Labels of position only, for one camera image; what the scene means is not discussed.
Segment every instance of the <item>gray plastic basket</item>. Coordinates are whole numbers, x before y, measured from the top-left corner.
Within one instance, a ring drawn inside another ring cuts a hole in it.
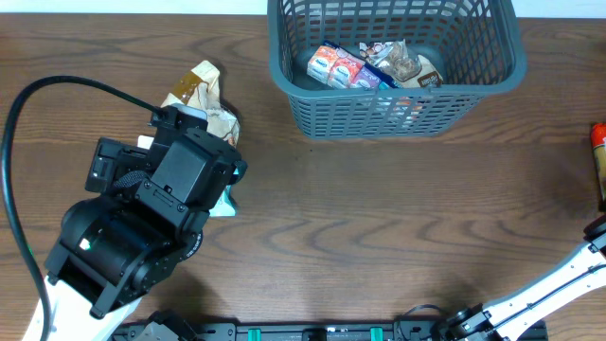
[[[431,136],[488,95],[516,87],[526,54],[510,0],[269,0],[270,70],[312,138]],[[307,76],[324,40],[406,39],[444,78],[434,88],[335,90]]]

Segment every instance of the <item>purple package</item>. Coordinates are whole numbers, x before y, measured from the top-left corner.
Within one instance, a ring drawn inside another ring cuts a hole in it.
[[[360,72],[358,72],[358,75],[356,75],[349,87],[374,89],[378,87],[380,83],[381,79],[364,66]]]

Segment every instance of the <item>brown wooden surface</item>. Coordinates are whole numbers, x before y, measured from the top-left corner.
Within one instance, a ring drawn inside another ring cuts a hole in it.
[[[237,218],[135,318],[172,308],[242,322],[390,319],[508,294],[551,268],[597,216],[589,124],[606,120],[606,22],[522,20],[522,86],[434,139],[313,142],[267,68],[264,17],[0,15],[0,113],[31,81],[73,74],[161,103],[201,60],[223,70],[250,168]],[[100,136],[134,143],[148,114],[77,85],[27,104],[14,149],[17,205],[42,264],[82,198]],[[0,219],[0,339],[21,339],[35,288]],[[606,337],[606,292],[548,318],[552,340]]]

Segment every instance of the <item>blue-gray basket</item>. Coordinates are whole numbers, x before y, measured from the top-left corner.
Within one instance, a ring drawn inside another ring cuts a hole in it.
[[[436,135],[526,73],[510,0],[269,0],[268,22],[272,77],[312,138]],[[307,76],[324,40],[354,52],[360,42],[403,39],[444,84],[336,90]]]

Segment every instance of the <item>green tape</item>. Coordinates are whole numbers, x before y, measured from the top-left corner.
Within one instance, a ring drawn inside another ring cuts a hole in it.
[[[261,330],[248,330],[248,341],[261,341]]]
[[[383,328],[374,327],[370,329],[370,341],[383,341]]]

